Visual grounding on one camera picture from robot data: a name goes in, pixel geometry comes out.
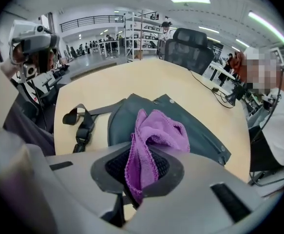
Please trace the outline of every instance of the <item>cable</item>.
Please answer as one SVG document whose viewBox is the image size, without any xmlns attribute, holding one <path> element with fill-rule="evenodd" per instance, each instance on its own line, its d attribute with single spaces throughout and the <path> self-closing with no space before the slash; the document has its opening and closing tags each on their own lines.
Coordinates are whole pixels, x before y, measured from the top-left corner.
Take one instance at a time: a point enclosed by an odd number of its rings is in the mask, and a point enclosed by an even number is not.
<svg viewBox="0 0 284 234">
<path fill-rule="evenodd" d="M 282 83 L 283 83 L 283 76 L 284 76 L 284 70 L 282 70 L 281 72 L 281 76 L 280 76 L 280 83 L 279 83 L 279 89 L 278 89 L 278 93 L 277 93 L 277 97 L 276 97 L 276 101 L 273 105 L 273 108 L 272 108 L 272 111 L 270 112 L 266 122 L 264 123 L 264 125 L 259 129 L 259 131 L 257 132 L 257 134 L 254 136 L 254 138 L 252 139 L 250 145 L 255 141 L 255 139 L 259 136 L 259 134 L 262 132 L 263 128 L 266 126 L 266 124 L 268 123 L 269 119 L 272 117 L 273 115 L 273 112 L 275 111 L 275 108 L 278 104 L 278 101 L 279 101 L 279 97 L 280 97 L 280 91 L 281 91 L 281 88 L 282 88 Z"/>
<path fill-rule="evenodd" d="M 254 136 L 254 138 L 253 138 L 252 141 L 250 142 L 250 146 L 251 146 L 251 144 L 255 141 L 255 139 L 259 136 L 259 134 L 262 132 L 263 128 L 266 126 L 266 124 L 268 123 L 269 119 L 272 117 L 273 112 L 275 111 L 275 108 L 276 108 L 276 106 L 277 106 L 277 104 L 278 104 L 279 97 L 280 97 L 280 91 L 281 91 L 282 83 L 283 83 L 283 76 L 284 76 L 284 69 L 282 69 L 282 72 L 281 72 L 280 83 L 279 83 L 279 89 L 278 89 L 276 101 L 275 101 L 275 103 L 274 103 L 274 105 L 273 105 L 272 111 L 270 112 L 270 114 L 269 114 L 269 116 L 268 116 L 266 122 L 264 123 L 264 125 L 259 129 L 259 131 L 257 132 L 257 134 Z M 269 183 L 265 183 L 265 184 L 259 184 L 259 183 L 258 183 L 257 181 L 255 181 L 255 179 L 253 178 L 254 173 L 253 173 L 253 175 L 251 175 L 251 172 L 249 172 L 249 175 L 250 175 L 250 178 L 251 178 L 251 180 L 253 181 L 253 183 L 255 183 L 257 186 L 260 186 L 260 187 L 265 186 L 265 185 L 271 185 L 271 184 L 274 184 L 274 183 L 277 183 L 277 182 L 279 182 L 279 181 L 284 180 L 284 178 L 282 178 L 282 179 L 278 179 L 278 180 L 273 181 L 273 182 L 269 182 Z"/>
<path fill-rule="evenodd" d="M 223 105 L 223 104 L 220 102 L 220 100 L 218 99 L 218 97 L 217 97 L 217 96 L 221 97 L 222 101 L 223 101 L 224 103 L 227 103 L 227 101 L 224 101 L 224 100 L 223 100 L 223 98 L 224 98 L 224 99 L 227 98 L 227 95 L 226 95 L 226 94 L 224 94 L 222 91 L 220 91 L 220 94 L 217 94 L 217 93 L 214 92 L 211 88 L 207 87 L 207 86 L 206 86 L 205 84 L 203 84 L 200 80 L 198 80 L 198 79 L 194 76 L 194 74 L 192 73 L 192 71 L 191 71 L 190 69 L 189 69 L 189 71 L 190 71 L 191 75 L 192 75 L 197 81 L 199 81 L 204 87 L 208 88 L 208 89 L 214 94 L 214 96 L 216 97 L 217 101 L 218 101 L 223 107 L 226 107 L 226 108 L 233 108 L 233 107 L 227 107 L 227 106 Z"/>
<path fill-rule="evenodd" d="M 34 84 L 34 80 L 31 80 L 31 83 L 34 87 L 34 90 L 35 90 L 35 93 L 36 93 L 36 96 L 37 96 L 37 99 L 38 99 L 38 102 L 39 102 L 39 105 L 40 105 L 40 109 L 41 109 L 41 112 L 42 112 L 42 116 L 43 116 L 43 120 L 44 120 L 44 125 L 45 125 L 45 130 L 47 131 L 47 125 L 46 125 L 46 120 L 45 120 L 45 115 L 44 115 L 44 112 L 43 112 L 43 108 L 42 108 L 42 104 L 41 104 L 41 100 L 40 100 L 40 97 L 39 97 L 39 94 L 37 92 L 37 88 Z"/>
</svg>

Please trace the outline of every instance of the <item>microfiber cloth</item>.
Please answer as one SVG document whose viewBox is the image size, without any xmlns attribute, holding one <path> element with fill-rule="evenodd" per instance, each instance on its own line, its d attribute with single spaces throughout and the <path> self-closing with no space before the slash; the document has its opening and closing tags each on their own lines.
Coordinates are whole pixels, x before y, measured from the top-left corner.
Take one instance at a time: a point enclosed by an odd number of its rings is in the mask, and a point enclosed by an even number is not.
<svg viewBox="0 0 284 234">
<path fill-rule="evenodd" d="M 139 110 L 135 122 L 129 159 L 125 168 L 125 179 L 136 202 L 143 199 L 142 189 L 158 180 L 158 169 L 147 144 L 161 144 L 180 152 L 188 152 L 189 139 L 185 127 L 167 117 L 159 110 L 147 116 Z"/>
</svg>

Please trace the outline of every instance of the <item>desk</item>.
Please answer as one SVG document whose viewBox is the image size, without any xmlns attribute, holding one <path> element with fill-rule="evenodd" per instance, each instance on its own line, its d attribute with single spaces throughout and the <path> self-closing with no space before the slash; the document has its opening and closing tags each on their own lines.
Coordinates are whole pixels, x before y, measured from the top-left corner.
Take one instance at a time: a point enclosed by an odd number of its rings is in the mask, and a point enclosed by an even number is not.
<svg viewBox="0 0 284 234">
<path fill-rule="evenodd" d="M 220 71 L 221 73 L 223 73 L 223 74 L 226 75 L 227 77 L 229 77 L 229 78 L 235 80 L 235 77 L 234 77 L 234 76 L 232 76 L 229 72 L 225 71 L 225 70 L 223 69 L 223 67 L 221 67 L 221 66 L 220 66 L 219 64 L 217 64 L 216 62 L 212 61 L 209 66 L 211 66 L 212 68 L 214 68 L 214 72 L 213 72 L 213 74 L 212 74 L 210 80 L 213 80 L 213 78 L 215 77 L 215 74 L 216 74 L 217 71 Z M 222 85 L 224 84 L 224 82 L 225 82 L 225 80 L 221 82 L 220 87 L 222 87 Z"/>
<path fill-rule="evenodd" d="M 120 55 L 120 47 L 119 47 L 119 40 L 117 41 L 103 41 L 103 42 L 98 42 L 98 47 L 99 47 L 99 53 L 102 55 L 101 50 L 100 50 L 100 45 L 104 43 L 110 43 L 110 50 L 112 52 L 112 42 L 117 42 L 118 45 L 118 55 Z M 104 52 L 105 52 L 105 57 L 107 57 L 107 52 L 106 52 L 106 45 L 104 44 Z"/>
<path fill-rule="evenodd" d="M 201 75 L 193 74 L 209 88 L 216 86 Z M 62 87 L 57 98 L 54 121 L 56 154 L 70 154 L 76 144 L 76 131 L 81 121 L 75 126 L 64 125 L 62 119 L 66 113 L 79 103 L 91 110 L 116 103 L 132 93 L 151 100 L 167 94 L 175 100 L 222 141 L 231 152 L 226 168 L 248 182 L 250 140 L 241 103 L 236 101 L 232 109 L 221 106 L 212 92 L 195 80 L 190 71 L 160 59 L 118 65 Z M 86 151 L 108 146 L 109 115 L 100 115 L 96 119 L 92 142 L 87 145 Z"/>
</svg>

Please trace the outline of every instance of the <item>fluorescent light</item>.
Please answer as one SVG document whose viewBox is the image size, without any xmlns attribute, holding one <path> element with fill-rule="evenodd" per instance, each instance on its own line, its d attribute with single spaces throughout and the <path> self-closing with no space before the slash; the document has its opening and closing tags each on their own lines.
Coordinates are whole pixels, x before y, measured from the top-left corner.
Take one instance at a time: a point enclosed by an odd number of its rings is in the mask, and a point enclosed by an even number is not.
<svg viewBox="0 0 284 234">
<path fill-rule="evenodd" d="M 201 2 L 201 3 L 211 3 L 210 0 L 171 0 L 172 2 Z"/>
<path fill-rule="evenodd" d="M 205 30 L 210 30 L 210 31 L 212 31 L 212 32 L 215 32 L 215 33 L 219 33 L 218 31 L 216 31 L 216 30 L 213 30 L 213 29 L 208 29 L 208 28 L 205 28 L 205 27 L 200 27 L 200 26 L 199 26 L 199 28 L 200 28 L 200 29 L 205 29 Z"/>
<path fill-rule="evenodd" d="M 262 17 L 254 14 L 252 11 L 249 12 L 248 16 L 255 19 L 257 22 L 268 28 L 271 32 L 273 32 L 283 43 L 284 43 L 284 36 L 268 21 L 265 21 Z"/>
<path fill-rule="evenodd" d="M 240 52 L 240 50 L 239 50 L 239 49 L 236 49 L 236 48 L 235 48 L 235 47 L 233 47 L 233 46 L 232 46 L 232 48 L 233 48 L 233 49 L 235 49 L 235 50 L 237 50 L 238 52 Z"/>
<path fill-rule="evenodd" d="M 244 42 L 242 42 L 242 41 L 240 41 L 240 40 L 238 40 L 238 39 L 236 39 L 236 41 L 238 41 L 238 42 L 241 43 L 242 45 L 246 46 L 247 48 L 250 47 L 248 44 L 246 44 L 246 43 L 244 43 Z"/>
<path fill-rule="evenodd" d="M 216 39 L 213 39 L 213 38 L 211 38 L 211 37 L 207 37 L 207 38 L 210 39 L 210 40 L 212 40 L 212 41 L 216 41 L 216 42 L 220 43 L 220 41 L 218 41 L 218 40 L 216 40 Z"/>
</svg>

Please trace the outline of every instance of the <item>white desk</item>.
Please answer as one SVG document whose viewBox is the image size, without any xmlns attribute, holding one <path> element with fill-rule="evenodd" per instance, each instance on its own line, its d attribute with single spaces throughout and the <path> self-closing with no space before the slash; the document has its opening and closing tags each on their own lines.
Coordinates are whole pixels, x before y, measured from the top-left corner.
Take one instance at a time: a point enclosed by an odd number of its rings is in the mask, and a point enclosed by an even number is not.
<svg viewBox="0 0 284 234">
<path fill-rule="evenodd" d="M 193 75 L 209 88 L 218 87 L 199 74 Z M 55 111 L 56 154 L 70 154 L 76 144 L 76 131 L 81 120 L 74 126 L 64 125 L 62 119 L 66 113 L 80 103 L 91 110 L 116 103 L 132 93 L 151 100 L 164 94 L 174 99 L 208 127 L 230 151 L 231 157 L 225 168 L 248 182 L 250 140 L 241 103 L 236 101 L 236 106 L 231 109 L 223 107 L 214 94 L 186 68 L 155 58 L 104 69 L 63 86 L 59 90 Z M 92 140 L 86 146 L 86 151 L 108 146 L 109 115 L 97 117 Z"/>
<path fill-rule="evenodd" d="M 112 51 L 112 42 L 117 42 L 117 43 L 118 43 L 118 55 L 120 55 L 119 40 L 117 40 L 117 41 L 103 41 L 103 42 L 98 42 L 100 54 L 102 54 L 102 53 L 101 53 L 101 50 L 100 50 L 100 44 L 103 44 L 103 45 L 104 45 L 105 57 L 107 57 L 107 52 L 106 52 L 106 45 L 105 45 L 105 43 L 110 43 L 110 48 L 111 48 L 111 51 Z"/>
<path fill-rule="evenodd" d="M 224 68 L 223 68 L 220 64 L 218 64 L 218 63 L 212 61 L 209 66 L 211 66 L 212 68 L 214 68 L 214 72 L 213 72 L 213 74 L 212 74 L 210 80 L 213 80 L 213 78 L 215 77 L 217 71 L 220 71 L 222 74 L 226 75 L 227 77 L 231 78 L 232 80 L 235 80 L 235 77 L 232 76 L 229 72 L 225 71 Z M 224 84 L 224 82 L 225 82 L 225 80 L 221 82 L 220 87 L 222 87 L 222 85 Z"/>
</svg>

